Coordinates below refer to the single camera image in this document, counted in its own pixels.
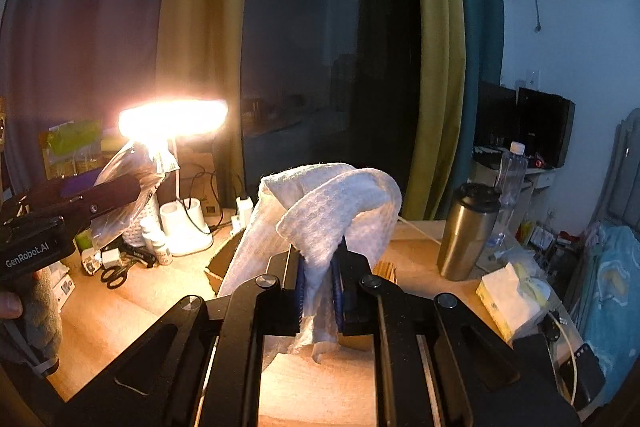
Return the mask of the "person left hand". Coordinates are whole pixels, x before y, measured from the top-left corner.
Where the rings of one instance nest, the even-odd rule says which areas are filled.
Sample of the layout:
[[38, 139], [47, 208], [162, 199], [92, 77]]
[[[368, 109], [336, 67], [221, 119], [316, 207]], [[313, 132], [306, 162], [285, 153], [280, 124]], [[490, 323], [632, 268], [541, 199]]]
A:
[[1, 291], [0, 293], [0, 319], [13, 320], [23, 314], [23, 303], [20, 297], [11, 291]]

